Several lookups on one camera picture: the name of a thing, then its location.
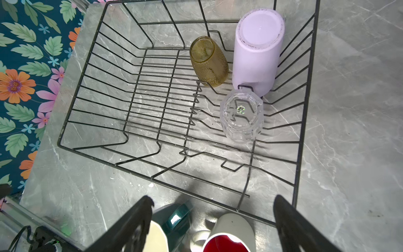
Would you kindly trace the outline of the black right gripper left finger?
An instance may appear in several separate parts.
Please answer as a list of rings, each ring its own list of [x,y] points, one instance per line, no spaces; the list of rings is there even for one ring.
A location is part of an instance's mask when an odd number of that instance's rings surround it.
[[[141,252],[150,230],[153,200],[143,196],[87,252]]]

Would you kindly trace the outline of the clear glass cup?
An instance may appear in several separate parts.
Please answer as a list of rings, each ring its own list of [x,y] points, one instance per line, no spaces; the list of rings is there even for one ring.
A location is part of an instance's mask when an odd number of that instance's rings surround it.
[[[254,141],[263,129],[263,101],[250,88],[232,90],[220,103],[219,117],[227,138]]]

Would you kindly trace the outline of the lilac plastic cup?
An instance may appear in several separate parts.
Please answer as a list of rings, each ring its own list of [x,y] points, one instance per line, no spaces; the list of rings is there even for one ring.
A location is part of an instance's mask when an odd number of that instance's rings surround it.
[[[249,86],[258,97],[269,93],[275,82],[284,34],[284,20],[273,9],[255,9],[242,17],[235,34],[235,89]]]

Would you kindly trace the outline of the amber textured glass cup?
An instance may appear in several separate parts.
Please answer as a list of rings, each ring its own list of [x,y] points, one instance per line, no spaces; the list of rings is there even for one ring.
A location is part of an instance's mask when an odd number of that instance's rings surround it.
[[[214,40],[208,36],[195,39],[190,48],[190,58],[199,80],[212,87],[223,84],[229,74],[228,62]]]

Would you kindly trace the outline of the dark green mug white inside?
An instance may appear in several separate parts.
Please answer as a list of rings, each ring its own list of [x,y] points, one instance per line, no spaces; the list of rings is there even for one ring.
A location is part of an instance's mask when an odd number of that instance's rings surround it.
[[[193,205],[168,204],[155,211],[151,218],[143,252],[174,252],[191,226]]]

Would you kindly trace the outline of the white mug red inside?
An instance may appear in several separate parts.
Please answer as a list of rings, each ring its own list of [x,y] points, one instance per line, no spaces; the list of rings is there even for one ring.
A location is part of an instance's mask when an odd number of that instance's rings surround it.
[[[255,252],[252,226],[240,215],[221,216],[211,231],[198,231],[190,240],[192,252]]]

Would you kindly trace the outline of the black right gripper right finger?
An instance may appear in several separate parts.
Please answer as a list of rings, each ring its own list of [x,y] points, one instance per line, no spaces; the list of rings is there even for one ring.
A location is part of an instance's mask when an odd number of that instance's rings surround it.
[[[276,228],[284,252],[339,252],[340,249],[321,234],[283,196],[273,204]]]

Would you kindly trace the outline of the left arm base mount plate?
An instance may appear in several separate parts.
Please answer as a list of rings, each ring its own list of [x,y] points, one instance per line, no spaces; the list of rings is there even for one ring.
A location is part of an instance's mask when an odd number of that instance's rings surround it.
[[[33,238],[30,239],[31,226],[24,226],[15,236],[6,252],[15,252],[24,232],[26,241],[30,244],[29,252],[81,252],[79,248],[64,240],[45,226],[36,228]]]

